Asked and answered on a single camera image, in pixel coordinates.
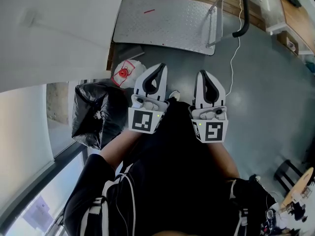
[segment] plastic bag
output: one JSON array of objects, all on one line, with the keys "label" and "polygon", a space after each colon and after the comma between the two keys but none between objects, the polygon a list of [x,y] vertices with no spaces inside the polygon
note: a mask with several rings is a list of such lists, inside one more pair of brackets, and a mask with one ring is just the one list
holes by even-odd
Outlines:
[{"label": "plastic bag", "polygon": [[127,59],[117,66],[111,79],[122,89],[134,88],[136,80],[146,70],[146,67],[141,62]]},{"label": "plastic bag", "polygon": [[124,128],[128,102],[124,93],[100,83],[75,87],[72,138],[101,150]]}]

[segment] wooden stool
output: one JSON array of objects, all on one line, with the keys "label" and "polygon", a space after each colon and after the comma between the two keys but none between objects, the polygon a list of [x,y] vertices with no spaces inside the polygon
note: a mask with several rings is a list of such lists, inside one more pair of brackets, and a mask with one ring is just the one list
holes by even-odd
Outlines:
[{"label": "wooden stool", "polygon": [[[276,173],[274,174],[274,179],[277,180],[282,187],[285,189],[286,194],[289,193],[290,189],[295,185],[295,183],[292,181],[292,179],[286,174],[287,170],[291,168],[299,177],[303,175],[302,172],[300,172],[292,163],[290,160],[284,161],[276,170]],[[288,187],[285,182],[281,179],[284,177],[289,184],[292,186],[291,188]]]}]

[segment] red mark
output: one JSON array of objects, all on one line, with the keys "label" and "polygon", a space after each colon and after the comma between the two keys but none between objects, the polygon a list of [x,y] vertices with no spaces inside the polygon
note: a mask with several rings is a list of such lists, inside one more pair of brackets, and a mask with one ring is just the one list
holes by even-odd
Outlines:
[{"label": "red mark", "polygon": [[148,11],[145,11],[145,12],[144,12],[144,14],[146,14],[146,13],[149,13],[149,12],[151,12],[151,11],[155,11],[155,9],[153,9],[153,10],[148,10]]}]

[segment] white wall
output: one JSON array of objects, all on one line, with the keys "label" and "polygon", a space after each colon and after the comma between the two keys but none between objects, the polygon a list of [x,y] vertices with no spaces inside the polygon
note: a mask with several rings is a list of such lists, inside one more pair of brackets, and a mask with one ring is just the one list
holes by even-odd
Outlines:
[{"label": "white wall", "polygon": [[0,211],[52,160],[46,85],[0,93]]},{"label": "white wall", "polygon": [[[121,0],[0,0],[0,92],[106,78]],[[36,12],[31,27],[27,10]]]}]

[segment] black garbage bag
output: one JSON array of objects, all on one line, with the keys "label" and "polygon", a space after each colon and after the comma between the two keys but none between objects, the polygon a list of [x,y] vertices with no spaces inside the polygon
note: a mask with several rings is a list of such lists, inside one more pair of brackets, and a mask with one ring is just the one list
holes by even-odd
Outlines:
[{"label": "black garbage bag", "polygon": [[100,83],[75,87],[72,138],[101,150],[124,128],[128,102],[124,93]]}]

